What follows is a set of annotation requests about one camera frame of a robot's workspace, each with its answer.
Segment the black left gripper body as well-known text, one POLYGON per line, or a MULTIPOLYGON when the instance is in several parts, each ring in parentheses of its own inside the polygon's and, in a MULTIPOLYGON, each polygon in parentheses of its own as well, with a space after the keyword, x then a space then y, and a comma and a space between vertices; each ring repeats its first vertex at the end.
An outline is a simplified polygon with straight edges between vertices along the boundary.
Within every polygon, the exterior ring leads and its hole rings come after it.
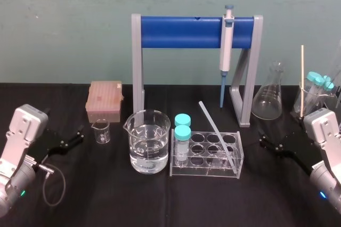
POLYGON ((65 155, 67 153, 67 140, 57 132, 45 129, 42 135, 29 147, 27 155, 35 162, 43 163, 52 155, 65 155))

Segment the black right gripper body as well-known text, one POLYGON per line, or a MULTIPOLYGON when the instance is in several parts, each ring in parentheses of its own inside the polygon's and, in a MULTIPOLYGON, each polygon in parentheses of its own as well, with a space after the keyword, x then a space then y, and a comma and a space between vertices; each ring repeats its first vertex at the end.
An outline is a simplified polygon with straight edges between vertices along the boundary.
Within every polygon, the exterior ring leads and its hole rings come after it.
POLYGON ((318 148, 303 131, 286 135, 281 144, 283 145, 283 155, 292 158, 306 174, 311 174, 313 166, 320 162, 318 148))

